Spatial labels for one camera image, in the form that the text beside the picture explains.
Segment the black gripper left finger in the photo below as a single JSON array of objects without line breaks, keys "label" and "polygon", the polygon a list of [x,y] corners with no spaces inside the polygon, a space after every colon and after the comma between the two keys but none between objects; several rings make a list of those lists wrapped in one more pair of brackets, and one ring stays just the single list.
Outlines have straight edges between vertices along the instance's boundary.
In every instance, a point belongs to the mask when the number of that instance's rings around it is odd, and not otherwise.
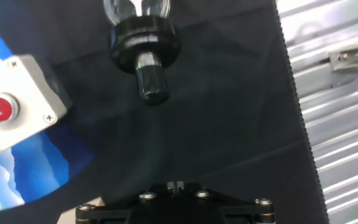
[{"label": "black gripper left finger", "polygon": [[175,183],[153,184],[148,190],[141,191],[126,199],[107,205],[82,204],[75,209],[76,224],[97,224],[113,221],[126,221],[130,214],[142,205],[150,205],[158,199],[172,196],[175,193]]}]

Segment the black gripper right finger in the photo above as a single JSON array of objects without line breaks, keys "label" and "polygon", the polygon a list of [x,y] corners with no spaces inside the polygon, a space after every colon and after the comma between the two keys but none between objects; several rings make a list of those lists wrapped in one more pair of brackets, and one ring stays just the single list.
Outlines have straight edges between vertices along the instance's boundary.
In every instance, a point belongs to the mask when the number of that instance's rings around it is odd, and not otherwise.
[{"label": "black gripper right finger", "polygon": [[275,223],[275,204],[267,198],[244,201],[196,182],[178,182],[177,195],[191,223]]}]

